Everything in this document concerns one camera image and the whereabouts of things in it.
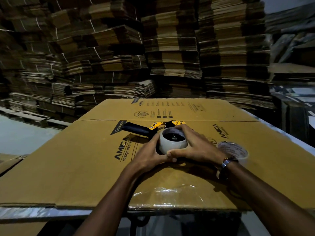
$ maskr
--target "hand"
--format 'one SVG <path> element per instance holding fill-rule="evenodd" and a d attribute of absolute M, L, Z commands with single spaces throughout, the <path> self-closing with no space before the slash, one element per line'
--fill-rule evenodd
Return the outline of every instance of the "hand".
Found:
<path fill-rule="evenodd" d="M 132 167 L 139 170 L 141 174 L 152 170 L 154 167 L 163 162 L 176 162 L 176 158 L 157 154 L 155 147 L 159 139 L 160 134 L 155 134 L 148 143 L 145 143 L 140 148 L 134 159 L 129 163 Z"/>
<path fill-rule="evenodd" d="M 195 132 L 186 124 L 177 125 L 175 128 L 184 132 L 188 146 L 184 149 L 169 150 L 167 152 L 169 158 L 186 157 L 195 161 L 210 162 L 218 166 L 227 157 L 225 153 L 209 142 L 204 135 Z"/>

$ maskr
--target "person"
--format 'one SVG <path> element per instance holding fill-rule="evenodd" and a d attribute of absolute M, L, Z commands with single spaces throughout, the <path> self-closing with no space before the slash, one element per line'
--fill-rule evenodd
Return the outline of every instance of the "person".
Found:
<path fill-rule="evenodd" d="M 159 134 L 156 134 L 152 140 L 144 144 L 136 157 L 124 168 L 116 183 L 78 228 L 75 236 L 115 235 L 136 180 L 157 165 L 164 162 L 176 162 L 176 158 L 186 157 L 220 167 L 228 158 L 203 135 L 186 124 L 176 126 L 176 128 L 184 132 L 188 142 L 187 148 L 174 149 L 168 151 L 167 155 L 159 155 L 155 150 L 159 140 Z M 311 214 L 238 162 L 228 163 L 224 167 L 224 173 L 228 183 L 246 200 L 272 236 L 315 235 L 315 219 Z"/>

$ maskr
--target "person's left hand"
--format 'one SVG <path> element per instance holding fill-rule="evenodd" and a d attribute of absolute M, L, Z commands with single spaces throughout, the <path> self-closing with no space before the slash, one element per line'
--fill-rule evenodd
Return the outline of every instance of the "person's left hand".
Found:
<path fill-rule="evenodd" d="M 145 143 L 136 153 L 134 159 L 129 163 L 132 167 L 137 168 L 141 173 L 152 170 L 157 165 L 163 162 L 176 162 L 176 158 L 167 157 L 167 155 L 157 154 L 155 147 L 160 139 L 160 134 L 157 133 L 147 143 Z"/>

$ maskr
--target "forearm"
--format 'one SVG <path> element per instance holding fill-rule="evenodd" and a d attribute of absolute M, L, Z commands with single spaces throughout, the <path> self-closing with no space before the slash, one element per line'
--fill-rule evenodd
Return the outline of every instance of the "forearm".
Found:
<path fill-rule="evenodd" d="M 228 164 L 227 175 L 271 235 L 315 235 L 315 219 L 308 212 L 240 164 Z"/>
<path fill-rule="evenodd" d="M 118 180 L 83 222 L 75 236 L 115 235 L 140 170 L 128 165 Z"/>

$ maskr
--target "person's right hand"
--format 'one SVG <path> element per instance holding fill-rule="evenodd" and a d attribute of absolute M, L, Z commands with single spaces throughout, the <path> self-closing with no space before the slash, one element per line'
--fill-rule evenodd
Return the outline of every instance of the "person's right hand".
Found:
<path fill-rule="evenodd" d="M 188 146 L 184 149 L 173 149 L 167 152 L 167 157 L 186 157 L 195 161 L 210 162 L 215 166 L 220 166 L 227 157 L 204 136 L 195 132 L 186 124 L 177 125 L 175 128 L 184 132 Z"/>

